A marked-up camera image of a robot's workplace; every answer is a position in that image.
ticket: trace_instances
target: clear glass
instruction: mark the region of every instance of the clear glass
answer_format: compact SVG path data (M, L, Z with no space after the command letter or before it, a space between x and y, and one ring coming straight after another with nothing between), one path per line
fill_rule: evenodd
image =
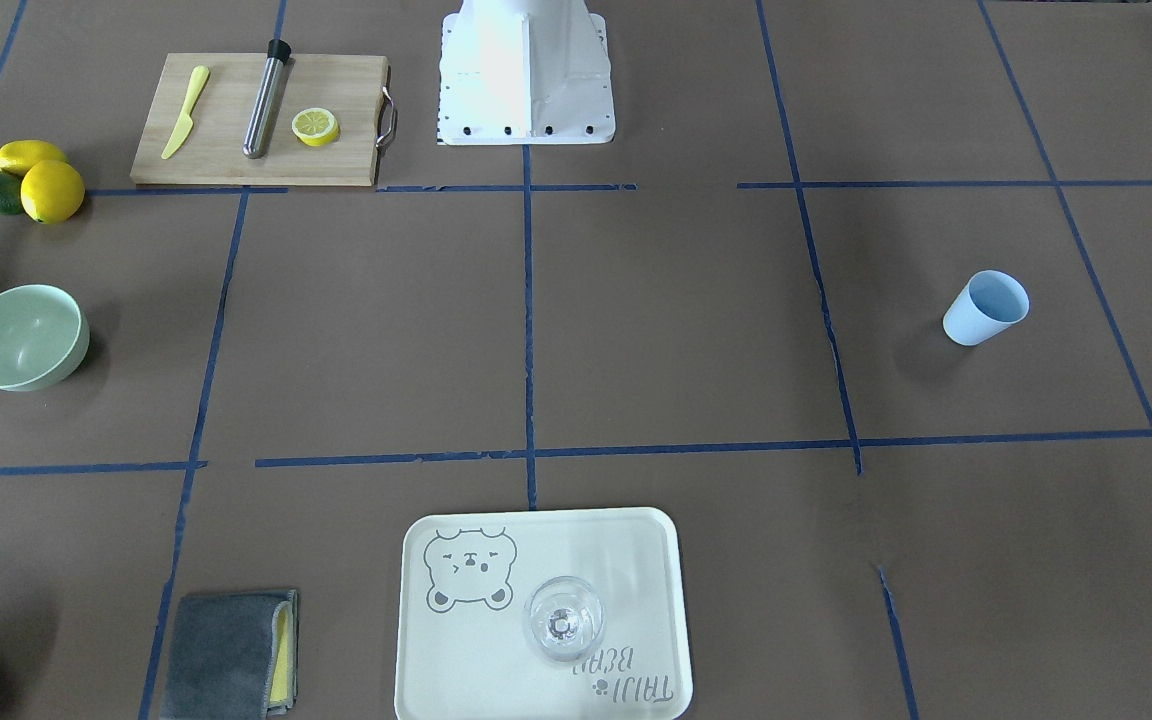
M602 641L602 600L584 579L548 579L526 599L524 611L526 634L552 660L579 660Z

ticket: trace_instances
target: bear face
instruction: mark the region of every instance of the bear face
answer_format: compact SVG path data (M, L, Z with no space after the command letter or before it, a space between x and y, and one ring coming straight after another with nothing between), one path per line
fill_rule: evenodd
M505 529L494 536L484 530L457 530L453 537L435 535L425 546L430 589L425 601L433 612L447 612L456 602L485 602L502 611L513 600L509 569L518 556Z

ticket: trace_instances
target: green bowl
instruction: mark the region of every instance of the green bowl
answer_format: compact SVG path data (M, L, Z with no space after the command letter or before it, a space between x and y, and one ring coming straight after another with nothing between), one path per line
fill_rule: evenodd
M0 293L0 389L63 381L88 355L88 319L68 291L26 285Z

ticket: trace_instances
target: gray towel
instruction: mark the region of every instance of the gray towel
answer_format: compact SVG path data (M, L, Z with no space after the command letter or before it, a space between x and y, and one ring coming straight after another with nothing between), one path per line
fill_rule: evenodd
M275 622L283 607L291 612L294 638L294 589L180 598L160 719L264 720L278 653ZM291 688L294 667L293 655Z

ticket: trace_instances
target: white tray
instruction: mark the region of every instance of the white tray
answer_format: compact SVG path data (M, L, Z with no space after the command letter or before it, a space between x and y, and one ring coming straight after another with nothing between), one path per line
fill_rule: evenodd
M550 660L526 635L526 599L561 575L602 598L602 642L584 661ZM691 691L679 537L664 511L430 515L407 530L399 720L672 720Z

